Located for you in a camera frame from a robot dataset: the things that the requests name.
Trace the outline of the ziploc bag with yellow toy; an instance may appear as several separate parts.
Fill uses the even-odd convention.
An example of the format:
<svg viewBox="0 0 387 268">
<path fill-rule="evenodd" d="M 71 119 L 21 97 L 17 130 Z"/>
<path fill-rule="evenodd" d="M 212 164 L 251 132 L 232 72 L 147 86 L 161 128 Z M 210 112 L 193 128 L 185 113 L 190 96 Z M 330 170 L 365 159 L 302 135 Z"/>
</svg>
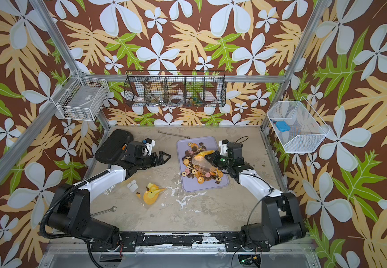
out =
<svg viewBox="0 0 387 268">
<path fill-rule="evenodd" d="M 202 151 L 196 154 L 192 158 L 192 165 L 198 170 L 203 170 L 206 172 L 216 170 L 217 166 L 210 162 L 210 154 L 212 154 L 214 151 L 215 150 Z"/>
</svg>

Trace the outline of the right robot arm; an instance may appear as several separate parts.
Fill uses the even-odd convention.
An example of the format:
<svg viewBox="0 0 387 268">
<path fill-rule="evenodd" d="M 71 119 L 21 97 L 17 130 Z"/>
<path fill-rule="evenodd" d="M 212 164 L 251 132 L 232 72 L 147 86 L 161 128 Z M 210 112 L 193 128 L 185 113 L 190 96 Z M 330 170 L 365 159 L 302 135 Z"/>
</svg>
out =
<svg viewBox="0 0 387 268">
<path fill-rule="evenodd" d="M 255 207 L 261 207 L 261 222 L 247 221 L 240 228 L 242 247 L 269 250 L 274 245 L 305 237 L 307 230 L 295 194 L 282 192 L 262 179 L 253 166 L 245 162 L 243 144 L 221 140 L 219 152 L 206 159 L 249 190 L 258 200 Z"/>
</svg>

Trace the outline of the ziploc bag with yellow cookies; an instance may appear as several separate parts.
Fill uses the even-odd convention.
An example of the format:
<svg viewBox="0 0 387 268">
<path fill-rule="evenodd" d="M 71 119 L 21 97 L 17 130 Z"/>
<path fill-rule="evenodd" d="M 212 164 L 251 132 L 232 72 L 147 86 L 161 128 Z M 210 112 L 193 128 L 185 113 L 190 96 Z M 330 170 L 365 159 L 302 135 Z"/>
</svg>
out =
<svg viewBox="0 0 387 268">
<path fill-rule="evenodd" d="M 121 184 L 123 187 L 127 187 L 131 193 L 136 193 L 138 191 L 138 184 L 135 179 L 128 179 L 122 182 Z"/>
</svg>

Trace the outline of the ziploc bag with brown items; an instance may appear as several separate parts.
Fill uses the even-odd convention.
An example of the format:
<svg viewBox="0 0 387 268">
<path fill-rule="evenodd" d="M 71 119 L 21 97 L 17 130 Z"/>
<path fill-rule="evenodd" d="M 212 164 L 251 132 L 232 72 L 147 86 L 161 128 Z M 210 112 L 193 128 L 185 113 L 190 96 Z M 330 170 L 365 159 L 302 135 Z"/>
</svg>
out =
<svg viewBox="0 0 387 268">
<path fill-rule="evenodd" d="M 136 191 L 135 195 L 143 202 L 144 205 L 153 205 L 160 194 L 162 194 L 165 190 L 167 190 L 167 188 L 160 188 L 154 183 L 148 183 L 144 192 Z"/>
</svg>

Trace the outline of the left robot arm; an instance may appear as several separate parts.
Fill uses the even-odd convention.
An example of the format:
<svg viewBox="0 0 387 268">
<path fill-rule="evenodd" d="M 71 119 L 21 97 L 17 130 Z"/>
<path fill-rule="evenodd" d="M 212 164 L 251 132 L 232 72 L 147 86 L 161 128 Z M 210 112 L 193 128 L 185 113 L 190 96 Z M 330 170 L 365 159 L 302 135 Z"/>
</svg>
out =
<svg viewBox="0 0 387 268">
<path fill-rule="evenodd" d="M 153 152 L 155 141 L 112 141 L 107 139 L 95 158 L 108 168 L 79 183 L 60 186 L 44 214 L 39 234 L 46 239 L 74 237 L 99 242 L 115 249 L 120 243 L 119 229 L 91 215 L 90 204 L 111 186 L 125 182 L 139 170 L 167 163 L 171 155 Z"/>
</svg>

